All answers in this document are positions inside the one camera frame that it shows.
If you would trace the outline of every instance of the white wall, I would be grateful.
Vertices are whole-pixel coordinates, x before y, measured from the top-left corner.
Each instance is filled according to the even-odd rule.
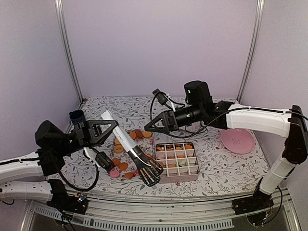
[[[0,160],[35,151],[41,122],[65,129],[68,112],[77,107],[54,1],[2,0]],[[0,203],[0,230],[18,230],[24,208],[23,201],[12,207]]]
[[[85,97],[183,96],[207,81],[214,97],[236,98],[256,0],[66,0],[67,31]]]
[[[265,1],[257,50],[243,102],[289,108],[300,105],[308,115],[308,1]],[[257,134],[268,160],[280,154],[284,140]],[[308,161],[287,181],[303,230],[308,230]]]

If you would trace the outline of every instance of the table surface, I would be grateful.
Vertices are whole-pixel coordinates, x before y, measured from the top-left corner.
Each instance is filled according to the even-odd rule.
[[[124,129],[143,129],[144,125],[149,122],[151,100],[152,97],[91,97],[88,98],[82,110],[85,112],[86,119],[101,120],[101,114],[108,109]],[[183,98],[175,98],[175,100],[184,102]],[[154,103],[155,115],[153,116],[155,117],[164,110],[167,108]],[[184,135],[185,131],[176,131],[173,134]],[[111,178],[102,169],[98,183],[92,192],[155,197],[204,197],[252,192],[258,180],[269,169],[253,132],[251,134],[255,139],[255,148],[245,155],[237,155],[227,150],[221,142],[220,134],[221,130],[216,128],[209,128],[207,132],[189,139],[175,139],[161,133],[154,134],[155,143],[183,141],[194,143],[200,165],[200,175],[196,181],[147,187],[139,178],[135,177],[131,180]],[[113,149],[113,140],[114,135],[111,135],[98,150],[105,151],[108,155]],[[95,168],[85,159],[82,152],[65,157],[65,162],[66,165],[62,168],[62,172],[71,183],[78,187],[89,187],[92,184],[95,178]],[[50,178],[60,179],[60,176],[56,174]]]

